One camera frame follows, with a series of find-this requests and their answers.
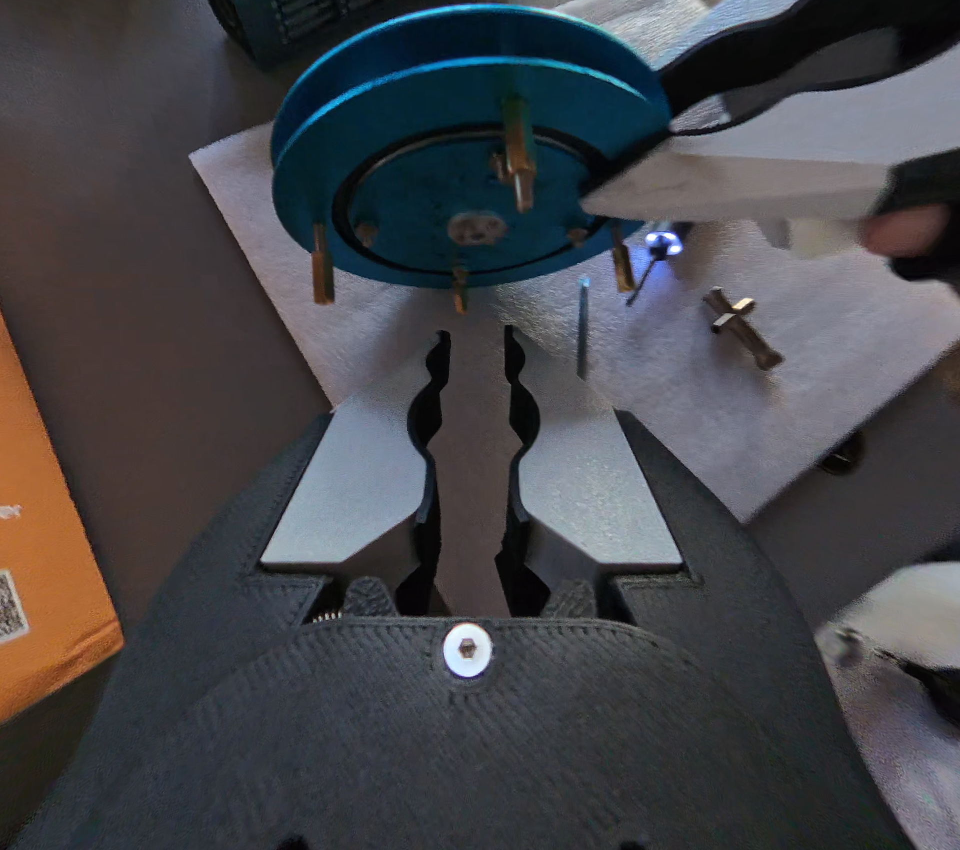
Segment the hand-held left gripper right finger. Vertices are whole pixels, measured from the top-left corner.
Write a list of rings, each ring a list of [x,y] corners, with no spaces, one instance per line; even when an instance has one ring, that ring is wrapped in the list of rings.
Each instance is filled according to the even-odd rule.
[[[685,561],[610,403],[570,365],[504,328],[510,461],[495,559],[511,616],[539,616],[568,582],[597,602],[620,576],[679,573]]]

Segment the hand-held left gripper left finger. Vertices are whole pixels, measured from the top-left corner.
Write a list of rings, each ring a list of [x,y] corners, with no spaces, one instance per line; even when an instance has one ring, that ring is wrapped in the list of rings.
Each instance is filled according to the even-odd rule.
[[[329,416],[260,564],[346,587],[379,579],[403,615],[426,615],[441,553],[436,464],[450,335],[432,334]]]

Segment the person's right hand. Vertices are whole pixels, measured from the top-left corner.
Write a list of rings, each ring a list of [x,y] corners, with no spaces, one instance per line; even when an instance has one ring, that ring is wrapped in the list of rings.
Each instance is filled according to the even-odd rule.
[[[895,166],[859,243],[911,282],[937,281],[959,292],[959,150]]]

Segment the dark grey electric screwdriver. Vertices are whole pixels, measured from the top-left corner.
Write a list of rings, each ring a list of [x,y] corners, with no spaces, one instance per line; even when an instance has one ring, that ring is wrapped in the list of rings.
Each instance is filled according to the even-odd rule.
[[[644,243],[648,252],[648,261],[636,288],[630,292],[630,296],[627,298],[627,307],[635,304],[637,297],[640,295],[655,266],[683,252],[685,239],[685,228],[679,225],[661,228],[646,234]]]

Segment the metal cross wrench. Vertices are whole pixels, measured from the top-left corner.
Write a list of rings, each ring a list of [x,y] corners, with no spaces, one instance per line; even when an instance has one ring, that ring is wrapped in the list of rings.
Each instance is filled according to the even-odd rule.
[[[749,297],[732,302],[721,287],[714,286],[702,296],[702,302],[714,314],[711,332],[730,336],[750,353],[753,363],[763,372],[771,372],[782,363],[784,356],[770,346],[749,322],[757,302]]]

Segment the small black round part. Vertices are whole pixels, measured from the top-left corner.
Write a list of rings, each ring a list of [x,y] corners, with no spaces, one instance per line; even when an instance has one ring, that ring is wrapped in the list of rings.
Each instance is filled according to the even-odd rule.
[[[847,476],[856,472],[866,455],[866,438],[862,430],[851,432],[817,462],[817,469],[827,475]]]

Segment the blue metal turntable base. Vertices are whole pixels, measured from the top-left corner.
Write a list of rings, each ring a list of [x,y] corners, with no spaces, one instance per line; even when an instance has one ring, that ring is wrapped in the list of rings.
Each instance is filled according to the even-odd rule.
[[[500,4],[400,16],[334,46],[287,93],[273,208],[295,243],[368,280],[539,278],[641,226],[582,199],[673,115],[643,58],[580,19]]]

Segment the white foam sheet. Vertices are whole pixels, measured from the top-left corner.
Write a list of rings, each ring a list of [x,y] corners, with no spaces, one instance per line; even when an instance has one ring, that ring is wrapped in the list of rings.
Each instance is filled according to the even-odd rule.
[[[504,328],[513,325],[573,370],[577,278],[589,292],[586,383],[652,431],[739,519],[750,520],[849,431],[958,348],[958,297],[908,283],[859,249],[802,259],[772,248],[752,222],[704,225],[654,276],[633,309],[616,301],[607,261],[478,291],[455,316],[436,290],[338,276],[337,304],[309,302],[306,253],[269,196],[270,123],[199,149],[190,161],[273,307],[338,407],[440,328],[451,333],[442,427],[430,443],[442,503],[490,520],[505,504],[510,460]],[[754,364],[712,333],[704,293],[721,287],[784,362]]]

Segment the orange cardboard box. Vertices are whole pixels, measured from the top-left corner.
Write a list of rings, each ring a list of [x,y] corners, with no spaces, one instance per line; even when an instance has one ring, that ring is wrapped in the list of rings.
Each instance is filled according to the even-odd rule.
[[[121,625],[1,323],[1,720],[116,654]]]

